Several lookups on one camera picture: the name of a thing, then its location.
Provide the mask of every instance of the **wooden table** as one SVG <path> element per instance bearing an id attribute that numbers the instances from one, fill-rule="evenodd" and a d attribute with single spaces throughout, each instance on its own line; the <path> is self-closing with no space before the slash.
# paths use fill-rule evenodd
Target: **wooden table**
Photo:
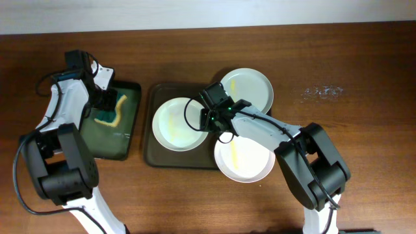
<path id="1" fill-rule="evenodd" d="M 49 103 L 35 95 L 34 83 L 63 69 L 71 49 L 91 52 L 115 68 L 117 80 L 143 89 L 128 159 L 97 161 L 101 193 L 132 233 L 302 227 L 303 208 L 278 166 L 263 180 L 242 184 L 216 171 L 152 168 L 143 160 L 150 88 L 210 83 L 235 68 L 270 79 L 273 117 L 317 122 L 337 146 L 352 173 L 340 229 L 416 233 L 415 22 L 0 36 L 0 233 L 85 232 L 71 214 L 24 211 L 11 177 L 18 137 L 34 129 Z M 27 203 L 54 209 L 36 195 L 24 163 L 18 172 Z"/>

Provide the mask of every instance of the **plate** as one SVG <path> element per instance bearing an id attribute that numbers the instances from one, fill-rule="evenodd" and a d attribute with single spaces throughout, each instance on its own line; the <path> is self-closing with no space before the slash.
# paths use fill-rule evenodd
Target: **plate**
<path id="1" fill-rule="evenodd" d="M 192 130 L 183 117 L 187 97 L 178 97 L 163 103 L 153 116 L 152 129 L 156 140 L 173 151 L 187 151 L 199 146 L 208 133 Z M 201 103 L 192 100 L 187 109 L 191 126 L 200 127 Z"/>
<path id="2" fill-rule="evenodd" d="M 220 139 L 229 142 L 231 137 L 232 133 L 223 133 Z M 266 177 L 276 161 L 276 156 L 270 150 L 241 136 L 234 136 L 227 144 L 217 141 L 214 157 L 224 175 L 241 183 L 253 183 Z"/>
<path id="3" fill-rule="evenodd" d="M 260 71 L 239 68 L 224 76 L 221 83 L 234 102 L 244 99 L 264 114 L 272 107 L 273 88 L 267 77 Z"/>

